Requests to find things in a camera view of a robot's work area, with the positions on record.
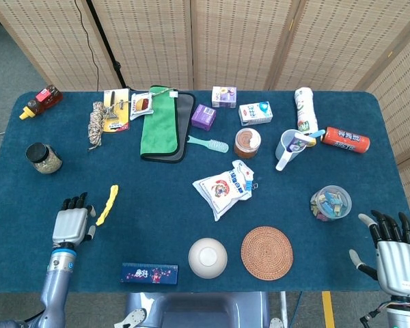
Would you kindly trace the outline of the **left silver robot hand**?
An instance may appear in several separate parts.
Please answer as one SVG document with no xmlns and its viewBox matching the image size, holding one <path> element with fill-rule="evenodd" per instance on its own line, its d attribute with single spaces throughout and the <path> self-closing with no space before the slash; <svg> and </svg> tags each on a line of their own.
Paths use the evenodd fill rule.
<svg viewBox="0 0 410 328">
<path fill-rule="evenodd" d="M 87 192 L 66 198 L 57 213 L 53 228 L 53 248 L 74 249 L 81 243 L 91 241 L 96 232 L 96 226 L 87 228 L 88 217 L 95 217 L 96 211 L 92 205 L 86 205 Z"/>
</svg>

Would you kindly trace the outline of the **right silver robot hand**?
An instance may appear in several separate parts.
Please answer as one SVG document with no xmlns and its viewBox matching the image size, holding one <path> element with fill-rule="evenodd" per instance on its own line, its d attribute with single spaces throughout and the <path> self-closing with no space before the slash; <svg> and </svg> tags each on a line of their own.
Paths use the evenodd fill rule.
<svg viewBox="0 0 410 328">
<path fill-rule="evenodd" d="M 377 210 L 358 218 L 369 229 L 377 267 L 368 266 L 358 253 L 348 251 L 355 268 L 379 283 L 381 290 L 395 297 L 410 297 L 410 221 L 399 213 L 400 223 Z"/>
</svg>

